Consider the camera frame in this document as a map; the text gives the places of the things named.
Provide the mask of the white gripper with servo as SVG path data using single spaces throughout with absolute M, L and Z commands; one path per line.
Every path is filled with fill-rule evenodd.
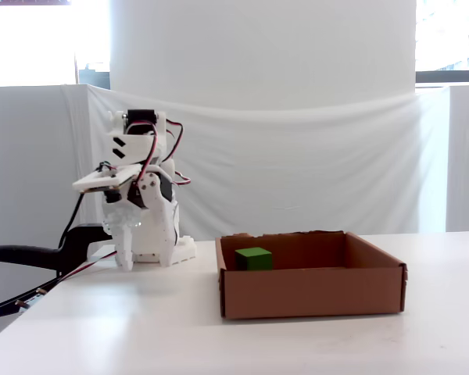
M 131 228 L 138 228 L 138 261 L 173 264 L 178 241 L 178 203 L 174 179 L 159 166 L 149 166 L 140 177 L 137 166 L 118 169 L 125 176 L 118 185 L 104 191 L 105 225 L 113 233 L 116 262 L 123 271 L 132 271 Z

